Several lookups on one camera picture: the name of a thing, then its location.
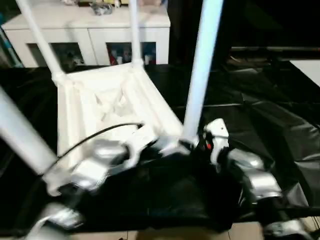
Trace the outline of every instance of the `white frame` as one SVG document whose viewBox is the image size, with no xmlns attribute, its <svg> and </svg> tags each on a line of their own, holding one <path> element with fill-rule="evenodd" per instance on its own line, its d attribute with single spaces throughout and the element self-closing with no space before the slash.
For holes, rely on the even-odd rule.
<svg viewBox="0 0 320 240">
<path fill-rule="evenodd" d="M 110 65 L 106 43 L 130 43 L 132 41 L 130 28 L 90 28 L 89 34 L 97 63 L 102 66 Z M 168 64 L 170 28 L 140 28 L 139 34 L 142 43 L 155 43 L 156 64 Z"/>
<path fill-rule="evenodd" d="M 64 137 L 65 140 L 69 141 L 78 137 L 79 131 L 82 129 L 78 125 L 78 123 L 80 124 L 79 115 L 81 114 L 83 114 L 82 123 L 86 128 L 85 133 L 92 130 L 91 125 L 94 123 L 95 118 L 91 114 L 93 109 L 90 103 L 94 99 L 94 95 L 85 90 L 85 84 L 100 90 L 101 85 L 107 85 L 108 88 L 110 84 L 122 85 L 123 82 L 118 81 L 119 78 L 122 78 L 122 80 L 128 80 L 129 78 L 129 82 L 126 82 L 127 85 L 125 87 L 129 92 L 133 88 L 130 104 L 139 107 L 139 111 L 142 113 L 145 112 L 145 106 L 148 107 L 150 112 L 155 113 L 152 117 L 160 115 L 158 120 L 163 123 L 164 128 L 169 129 L 167 134 L 170 135 L 172 131 L 180 132 L 179 128 L 182 128 L 180 121 L 143 69 L 136 0 L 130 0 L 129 4 L 132 34 L 131 64 L 104 67 L 73 74 L 66 74 L 61 69 L 57 57 L 35 20 L 30 3 L 27 0 L 16 0 L 16 2 L 37 40 L 43 58 L 51 71 L 52 80 L 57 85 L 58 127 L 59 133 L 64 135 L 59 135 L 59 139 Z M 191 84 L 184 117 L 184 128 L 180 137 L 189 142 L 193 142 L 197 137 L 223 4 L 224 0 L 204 0 L 202 4 Z M 78 93 L 74 91 L 77 82 L 80 83 Z M 58 187 L 63 185 L 63 181 L 68 180 L 66 177 L 68 177 L 69 171 L 55 164 L 56 159 L 52 151 L 2 90 L 0 91 L 0 109 L 5 114 L 5 117 L 0 118 L 1 136 L 38 175 L 44 174 L 42 179 L 47 183 L 49 193 L 51 195 L 57 194 Z M 58 168 L 59 171 L 52 169 L 52 166 Z"/>
<path fill-rule="evenodd" d="M 42 29 L 43 35 L 49 43 L 76 43 L 80 49 L 85 65 L 97 65 L 96 56 L 92 47 L 88 30 L 85 28 L 60 28 Z M 26 68 L 39 67 L 28 44 L 36 44 L 37 41 L 30 29 L 6 30 L 14 50 Z"/>
</svg>

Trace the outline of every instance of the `black table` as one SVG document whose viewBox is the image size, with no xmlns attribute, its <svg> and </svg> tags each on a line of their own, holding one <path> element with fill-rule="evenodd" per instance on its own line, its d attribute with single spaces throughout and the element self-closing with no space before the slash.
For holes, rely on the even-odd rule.
<svg viewBox="0 0 320 240">
<path fill-rule="evenodd" d="M 146 71 L 183 121 L 191 69 L 157 65 Z M 49 70 L 5 69 L 0 75 L 1 86 L 56 151 L 57 89 Z M 292 217 L 320 215 L 319 96 L 320 88 L 289 62 L 256 69 L 226 65 L 210 74 L 200 125 L 223 118 L 231 144 L 259 154 L 275 175 Z M 23 205 L 30 211 L 16 221 L 36 176 L 4 142 L 0 150 L 0 236 L 22 235 L 52 199 L 41 183 L 32 201 Z M 106 194 L 98 199 L 105 215 L 88 206 L 92 215 L 79 231 L 173 226 L 227 229 L 231 221 L 254 219 L 246 206 L 235 207 L 239 190 L 195 161 L 133 169 L 108 181 Z"/>
</svg>

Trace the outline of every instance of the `white cabinet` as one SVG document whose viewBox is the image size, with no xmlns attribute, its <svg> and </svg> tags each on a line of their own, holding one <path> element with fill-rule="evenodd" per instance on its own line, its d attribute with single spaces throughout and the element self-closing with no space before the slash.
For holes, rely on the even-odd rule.
<svg viewBox="0 0 320 240">
<path fill-rule="evenodd" d="M 112 49 L 119 49 L 119 44 L 114 43 L 126 43 L 123 45 L 124 51 L 126 51 L 127 45 L 131 46 L 132 39 L 130 28 L 110 28 L 110 29 L 90 29 L 89 30 L 93 49 L 99 65 L 110 65 L 110 55 Z M 142 55 L 154 55 L 156 64 L 168 64 L 169 56 L 169 34 L 170 29 L 161 28 L 141 28 L 140 29 L 140 41 L 142 42 Z"/>
<path fill-rule="evenodd" d="M 68 64 L 77 58 L 85 65 L 110 65 L 113 55 L 128 61 L 132 40 L 129 9 L 123 6 L 111 15 L 95 16 L 90 7 L 65 6 L 60 1 L 35 4 L 33 15 L 51 43 L 58 59 Z M 166 7 L 139 9 L 142 54 L 155 64 L 167 64 L 170 20 Z M 45 66 L 25 18 L 20 14 L 2 25 L 14 50 L 27 68 Z"/>
<path fill-rule="evenodd" d="M 5 33 L 26 68 L 46 65 L 29 29 L 6 30 Z M 87 29 L 43 29 L 43 33 L 63 64 L 67 64 L 65 61 L 72 61 L 73 56 L 80 57 L 85 65 L 97 64 Z"/>
</svg>

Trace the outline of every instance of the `glass cabinet door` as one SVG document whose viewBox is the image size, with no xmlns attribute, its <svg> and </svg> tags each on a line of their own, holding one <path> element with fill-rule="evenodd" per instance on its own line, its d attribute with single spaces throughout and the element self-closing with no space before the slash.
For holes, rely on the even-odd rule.
<svg viewBox="0 0 320 240">
<path fill-rule="evenodd" d="M 36 43 L 28 43 L 27 46 L 38 66 L 47 67 L 38 45 Z M 76 66 L 85 65 L 78 43 L 59 42 L 51 43 L 51 46 L 64 70 L 72 70 Z"/>
<path fill-rule="evenodd" d="M 106 42 L 110 65 L 126 64 L 132 60 L 131 42 Z M 142 59 L 145 65 L 155 65 L 157 61 L 156 43 L 141 43 Z"/>
</svg>

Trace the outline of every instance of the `toy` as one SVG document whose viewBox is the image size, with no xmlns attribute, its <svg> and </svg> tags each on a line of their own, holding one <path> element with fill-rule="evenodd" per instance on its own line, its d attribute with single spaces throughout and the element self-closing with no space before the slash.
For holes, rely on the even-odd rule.
<svg viewBox="0 0 320 240">
<path fill-rule="evenodd" d="M 94 14 L 97 16 L 112 14 L 113 7 L 110 3 L 90 3 L 90 7 L 93 9 Z"/>
<path fill-rule="evenodd" d="M 129 63 L 131 61 L 131 51 L 127 47 L 123 50 L 123 60 L 124 63 Z"/>
<path fill-rule="evenodd" d="M 77 5 L 79 0 L 61 0 L 62 3 L 68 6 Z"/>
<path fill-rule="evenodd" d="M 118 0 L 101 0 L 101 2 L 104 2 L 106 4 L 113 4 L 116 7 L 116 4 L 117 4 Z M 119 2 L 120 2 L 120 5 L 129 4 L 129 0 L 119 0 Z"/>
<path fill-rule="evenodd" d="M 114 0 L 114 7 L 116 9 L 120 8 L 121 7 L 121 0 Z"/>
</svg>

